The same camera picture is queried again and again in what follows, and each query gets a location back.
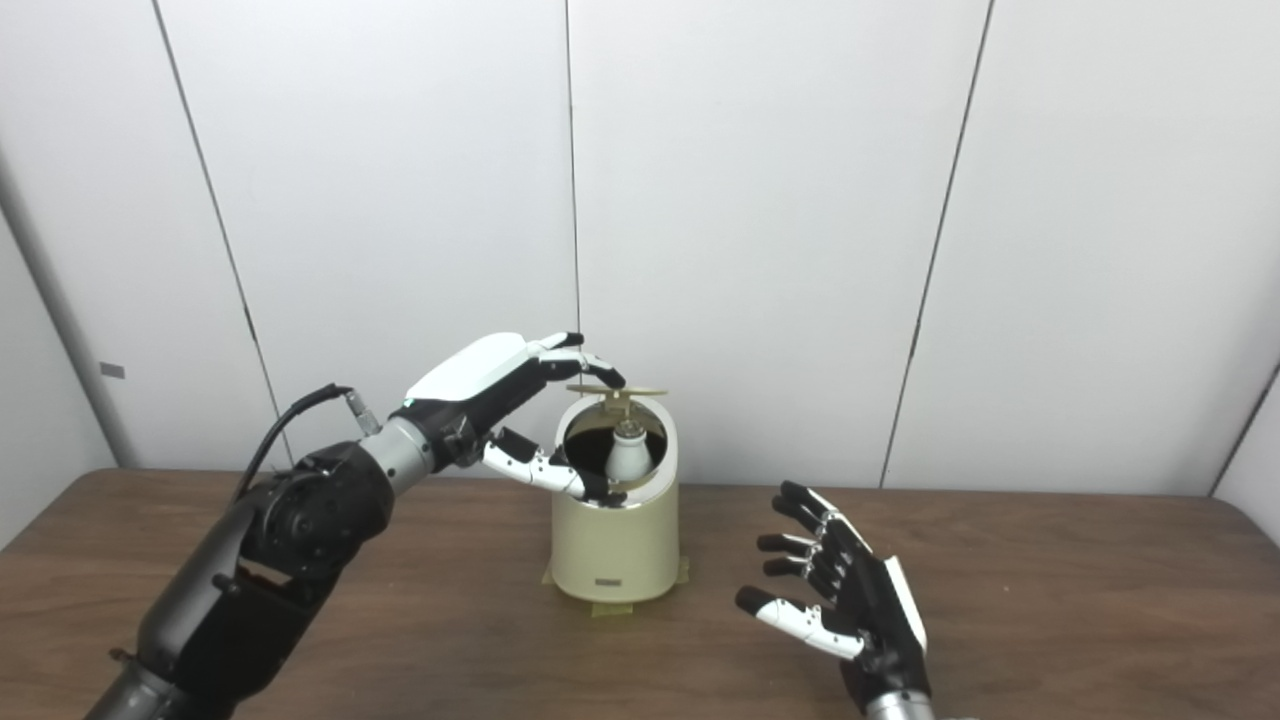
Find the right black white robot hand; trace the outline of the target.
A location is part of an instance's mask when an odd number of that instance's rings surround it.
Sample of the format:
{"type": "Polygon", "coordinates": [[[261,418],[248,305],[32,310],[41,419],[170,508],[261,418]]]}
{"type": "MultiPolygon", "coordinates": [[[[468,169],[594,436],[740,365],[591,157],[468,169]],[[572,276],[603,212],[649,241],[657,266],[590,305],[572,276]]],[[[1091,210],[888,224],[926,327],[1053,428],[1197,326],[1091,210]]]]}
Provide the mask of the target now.
{"type": "Polygon", "coordinates": [[[864,719],[933,719],[928,638],[913,589],[896,556],[879,557],[826,497],[785,480],[772,509],[805,536],[760,536],[772,552],[767,577],[796,577],[819,603],[741,587],[736,606],[758,621],[837,659],[845,691],[864,719]]]}

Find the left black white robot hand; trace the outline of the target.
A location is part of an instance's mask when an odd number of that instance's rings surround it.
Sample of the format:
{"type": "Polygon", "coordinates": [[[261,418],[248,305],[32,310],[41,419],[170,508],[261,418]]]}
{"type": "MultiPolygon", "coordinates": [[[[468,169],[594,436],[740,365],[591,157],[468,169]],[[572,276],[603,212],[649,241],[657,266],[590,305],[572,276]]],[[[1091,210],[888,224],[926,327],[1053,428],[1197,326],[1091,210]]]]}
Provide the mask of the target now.
{"type": "Polygon", "coordinates": [[[582,351],[584,337],[558,332],[527,341],[515,332],[488,334],[431,369],[394,411],[422,437],[428,468],[468,468],[481,462],[509,479],[602,507],[620,507],[627,495],[609,480],[575,469],[563,448],[552,455],[504,420],[550,383],[593,375],[609,389],[625,377],[608,361],[582,351]]]}

